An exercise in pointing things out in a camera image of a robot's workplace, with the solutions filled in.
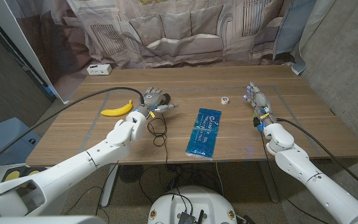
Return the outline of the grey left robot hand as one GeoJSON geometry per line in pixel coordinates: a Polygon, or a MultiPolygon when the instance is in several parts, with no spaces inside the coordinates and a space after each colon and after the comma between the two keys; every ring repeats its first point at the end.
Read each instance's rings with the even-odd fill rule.
{"type": "Polygon", "coordinates": [[[168,93],[162,94],[162,90],[159,88],[148,88],[143,99],[144,102],[140,103],[135,110],[145,117],[147,117],[150,112],[164,113],[178,107],[178,104],[170,104],[170,95],[168,93]]]}

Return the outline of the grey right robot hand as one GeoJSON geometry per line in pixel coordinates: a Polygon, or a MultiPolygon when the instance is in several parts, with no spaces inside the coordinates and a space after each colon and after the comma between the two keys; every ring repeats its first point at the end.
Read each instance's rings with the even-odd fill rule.
{"type": "Polygon", "coordinates": [[[273,115],[270,101],[253,82],[250,82],[247,86],[247,93],[244,95],[244,99],[254,109],[255,127],[264,129],[266,126],[277,122],[273,115]]]}

